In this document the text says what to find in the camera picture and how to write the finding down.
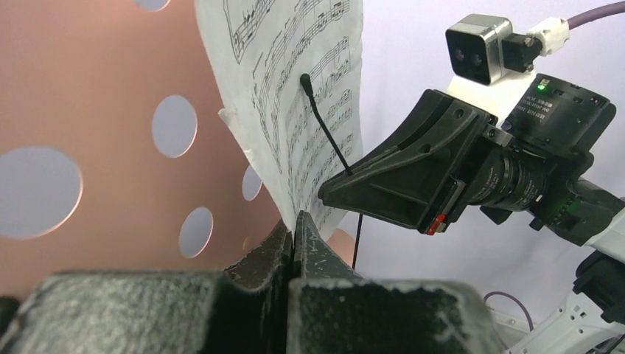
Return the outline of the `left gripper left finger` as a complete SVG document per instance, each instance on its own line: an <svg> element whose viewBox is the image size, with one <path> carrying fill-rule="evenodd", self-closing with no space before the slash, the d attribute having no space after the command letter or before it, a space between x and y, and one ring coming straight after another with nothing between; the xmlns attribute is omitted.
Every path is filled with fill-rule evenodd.
<svg viewBox="0 0 625 354"><path fill-rule="evenodd" d="M64 271L1 312L3 353L274 353L284 349L291 233L222 271Z"/></svg>

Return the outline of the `sheet music page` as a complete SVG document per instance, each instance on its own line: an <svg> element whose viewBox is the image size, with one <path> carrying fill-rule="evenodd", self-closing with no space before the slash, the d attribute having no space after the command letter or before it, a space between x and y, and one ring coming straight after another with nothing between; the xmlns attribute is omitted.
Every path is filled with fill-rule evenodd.
<svg viewBox="0 0 625 354"><path fill-rule="evenodd" d="M197 1L220 117L294 229L308 212L329 239L345 212L320 186L363 155L361 1Z"/></svg>

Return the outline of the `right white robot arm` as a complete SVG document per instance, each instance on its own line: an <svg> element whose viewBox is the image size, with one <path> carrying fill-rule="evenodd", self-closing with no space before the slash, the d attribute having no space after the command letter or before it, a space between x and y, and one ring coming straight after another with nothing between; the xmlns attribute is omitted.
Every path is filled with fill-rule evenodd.
<svg viewBox="0 0 625 354"><path fill-rule="evenodd" d="M585 353L624 337L624 200L586 180L591 148L615 118L606 97L546 74L428 89L368 155L321 185L325 206L442 233L477 206L515 212L592 254L570 293L511 353Z"/></svg>

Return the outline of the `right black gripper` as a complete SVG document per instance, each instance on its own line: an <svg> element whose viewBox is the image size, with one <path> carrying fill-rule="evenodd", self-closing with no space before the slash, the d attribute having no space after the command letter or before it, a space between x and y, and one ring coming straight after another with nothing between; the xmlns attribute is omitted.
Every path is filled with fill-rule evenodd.
<svg viewBox="0 0 625 354"><path fill-rule="evenodd" d="M496 224L525 211L532 229L597 235L615 219L616 198L583 175L615 114L606 97L546 74L499 120L427 89L400 126L325 181L318 198L426 235L444 232L470 205Z"/></svg>

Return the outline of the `pink music stand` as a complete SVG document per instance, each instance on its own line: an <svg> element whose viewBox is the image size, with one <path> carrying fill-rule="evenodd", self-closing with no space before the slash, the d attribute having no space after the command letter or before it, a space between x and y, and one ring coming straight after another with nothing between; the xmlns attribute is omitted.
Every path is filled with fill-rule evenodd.
<svg viewBox="0 0 625 354"><path fill-rule="evenodd" d="M197 1L1 3L1 294L222 268L282 217L228 126Z"/></svg>

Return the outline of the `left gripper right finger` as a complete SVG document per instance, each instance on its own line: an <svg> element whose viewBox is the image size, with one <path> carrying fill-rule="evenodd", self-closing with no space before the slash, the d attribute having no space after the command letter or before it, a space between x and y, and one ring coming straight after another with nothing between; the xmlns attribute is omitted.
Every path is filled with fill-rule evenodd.
<svg viewBox="0 0 625 354"><path fill-rule="evenodd" d="M502 353L492 315L467 284L361 277L308 212L295 228L289 353Z"/></svg>

